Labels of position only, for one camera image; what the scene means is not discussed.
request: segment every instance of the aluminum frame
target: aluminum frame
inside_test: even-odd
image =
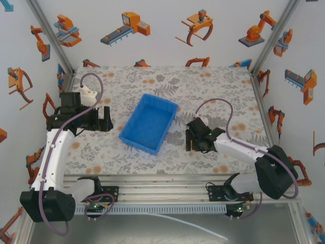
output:
[[[37,18],[44,33],[48,37],[51,45],[56,51],[66,72],[69,73],[71,79],[67,81],[66,89],[71,91],[74,83],[74,70],[65,55],[55,33],[53,32],[48,20],[46,19],[37,0],[26,0],[33,14]],[[271,132],[271,124],[269,122],[267,110],[265,108],[262,94],[259,89],[257,74],[261,69],[264,61],[275,46],[278,37],[283,31],[285,25],[290,19],[301,0],[290,0],[286,6],[282,16],[280,17],[274,31],[272,32],[265,48],[256,61],[252,69],[251,81],[257,104],[260,108],[260,113],[269,144],[274,144],[274,136]],[[69,187],[77,181],[81,175],[65,175],[64,187]],[[118,185],[120,186],[119,201],[117,204],[218,204],[221,202],[209,202],[208,194],[205,189],[206,182],[213,182],[216,185],[221,185],[230,175],[100,175],[101,183],[104,186]],[[287,193],[293,194],[294,188],[291,187]],[[259,200],[259,194],[254,194],[255,200]],[[303,208],[300,200],[279,199],[273,200],[263,194],[263,204],[269,203],[287,203],[289,205],[292,222],[297,234],[297,239],[301,244],[310,244],[312,242],[311,234],[307,231],[308,224],[303,219]],[[35,227],[33,221],[26,212],[23,212],[19,218],[17,225],[17,237],[13,243],[29,243],[29,235]]]

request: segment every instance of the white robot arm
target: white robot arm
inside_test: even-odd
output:
[[[39,173],[31,190],[20,195],[20,203],[34,222],[45,221],[45,213],[49,222],[69,221],[76,204],[87,196],[101,193],[98,177],[80,178],[73,186],[64,189],[63,175],[77,128],[103,132],[113,128],[109,107],[104,107],[104,118],[100,119],[98,109],[81,104],[80,93],[61,93],[60,98],[60,114],[50,116],[46,123],[47,142]],[[62,128],[69,119],[81,113]]]
[[[199,118],[187,124],[186,150],[220,152],[232,156],[256,169],[256,173],[232,175],[224,183],[227,199],[237,199],[246,192],[264,192],[279,199],[298,178],[293,165],[279,146],[270,148],[253,145],[230,137],[226,131],[211,130]]]

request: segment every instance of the orange robot arm illustration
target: orange robot arm illustration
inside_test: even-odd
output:
[[[190,59],[189,61],[187,61],[187,63],[185,64],[185,67],[189,67],[191,64],[193,63],[199,63],[202,62],[202,67],[206,67],[208,66],[208,63],[210,61],[210,57],[206,57],[206,58],[193,58]]]
[[[84,59],[83,61],[83,67],[100,67],[99,65],[94,64],[93,62],[89,61],[89,59]]]

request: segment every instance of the table surface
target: table surface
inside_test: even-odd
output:
[[[228,67],[98,67],[79,68],[73,85],[78,91],[81,77],[93,72],[104,83],[100,101],[110,106],[114,129],[84,131],[75,138],[68,154],[65,174],[213,174],[253,172],[254,169],[228,155],[185,151],[186,124],[196,109],[211,98],[231,102],[234,116],[230,134],[261,146],[268,146],[258,105],[246,68]],[[84,85],[100,90],[94,76]],[[143,94],[152,94],[179,105],[176,117],[157,156],[127,146],[118,135]],[[210,128],[225,128],[230,108],[210,102],[198,112]]]

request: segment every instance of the plastic bin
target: plastic bin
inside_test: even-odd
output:
[[[175,103],[143,94],[119,138],[127,145],[156,156],[177,109]]]

